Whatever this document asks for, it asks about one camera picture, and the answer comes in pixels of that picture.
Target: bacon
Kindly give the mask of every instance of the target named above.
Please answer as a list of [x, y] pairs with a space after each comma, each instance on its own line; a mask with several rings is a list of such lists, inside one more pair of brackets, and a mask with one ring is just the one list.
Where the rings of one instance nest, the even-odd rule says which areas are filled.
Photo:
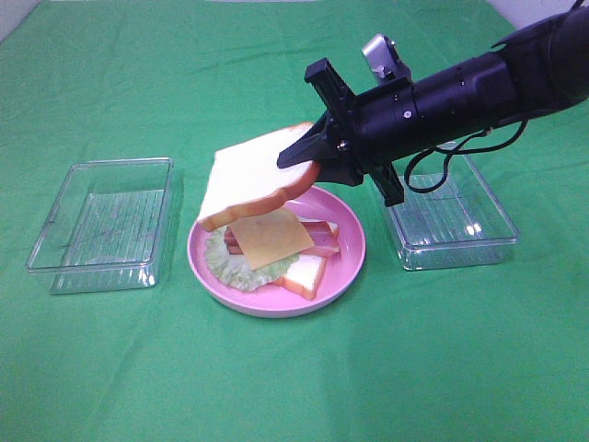
[[[305, 249], [301, 253], [328, 258], [340, 251], [340, 246], [338, 245], [338, 234], [340, 231], [335, 223], [306, 218], [301, 219], [301, 223], [305, 226], [306, 231], [315, 243], [313, 247]], [[237, 244], [235, 235], [231, 231], [231, 227], [225, 229], [224, 239], [230, 254], [243, 254], [239, 244]]]

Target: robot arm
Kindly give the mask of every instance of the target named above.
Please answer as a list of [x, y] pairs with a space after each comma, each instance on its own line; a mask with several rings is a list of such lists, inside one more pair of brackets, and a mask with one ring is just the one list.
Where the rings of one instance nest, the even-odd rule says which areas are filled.
[[278, 167], [314, 159], [321, 164], [318, 181], [351, 186], [370, 174], [386, 205], [402, 203], [392, 161], [514, 122], [522, 123], [519, 136], [528, 120], [589, 97], [589, 7], [581, 3], [506, 37], [494, 52], [417, 82], [394, 43], [376, 35], [363, 52], [379, 85], [360, 95], [329, 60], [311, 64], [305, 81], [327, 110], [280, 154]]

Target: green cloth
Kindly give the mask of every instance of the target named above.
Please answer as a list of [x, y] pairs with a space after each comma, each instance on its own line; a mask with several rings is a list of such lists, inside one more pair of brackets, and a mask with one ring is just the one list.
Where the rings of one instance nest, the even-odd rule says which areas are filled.
[[[475, 158], [521, 231], [509, 262], [402, 270], [369, 185], [321, 185], [367, 254], [315, 313], [237, 313], [186, 256], [213, 152], [322, 113], [308, 64], [359, 93], [377, 32], [420, 79], [512, 30], [472, 0], [39, 5], [0, 45], [0, 440], [586, 440], [584, 104]], [[162, 156], [178, 182], [156, 287], [55, 297], [25, 272], [72, 164]]]

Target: pink plate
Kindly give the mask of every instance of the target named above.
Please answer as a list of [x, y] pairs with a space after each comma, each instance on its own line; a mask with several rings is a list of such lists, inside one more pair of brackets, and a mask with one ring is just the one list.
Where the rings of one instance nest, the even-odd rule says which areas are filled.
[[304, 315], [334, 301], [360, 272], [366, 253], [364, 230], [346, 203], [319, 187], [312, 187], [286, 206], [300, 216], [333, 221], [340, 226], [340, 253], [329, 258], [316, 298], [307, 301], [275, 285], [264, 285], [244, 293], [220, 283], [209, 272], [203, 257], [210, 233], [195, 222], [188, 238], [188, 258], [196, 277], [219, 302], [251, 316]]

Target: clear plastic container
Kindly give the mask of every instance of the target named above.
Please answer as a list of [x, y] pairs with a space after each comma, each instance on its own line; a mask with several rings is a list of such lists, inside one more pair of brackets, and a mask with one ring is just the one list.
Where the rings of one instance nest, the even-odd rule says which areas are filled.
[[[435, 170], [442, 162], [437, 159], [430, 165]], [[429, 187], [442, 178], [423, 163], [411, 175], [413, 186]], [[494, 264], [513, 255], [517, 228], [469, 156], [452, 158], [446, 183], [434, 192], [405, 189], [405, 202], [392, 207], [375, 192], [406, 270]]]
[[53, 294], [155, 285], [166, 246], [170, 158], [73, 165], [27, 271]]

